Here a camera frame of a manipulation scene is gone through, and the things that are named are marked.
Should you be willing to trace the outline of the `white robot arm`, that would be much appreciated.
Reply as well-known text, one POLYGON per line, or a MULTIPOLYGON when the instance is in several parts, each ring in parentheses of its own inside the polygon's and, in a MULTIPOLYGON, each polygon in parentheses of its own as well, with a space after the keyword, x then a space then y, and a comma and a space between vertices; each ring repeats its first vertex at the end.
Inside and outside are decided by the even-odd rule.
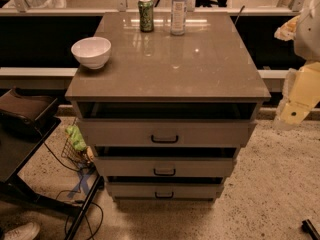
POLYGON ((298 70, 290 68, 282 89, 274 126, 290 130, 299 125, 320 102, 320 0, 284 23, 274 34, 294 41, 294 52, 305 60, 298 70))

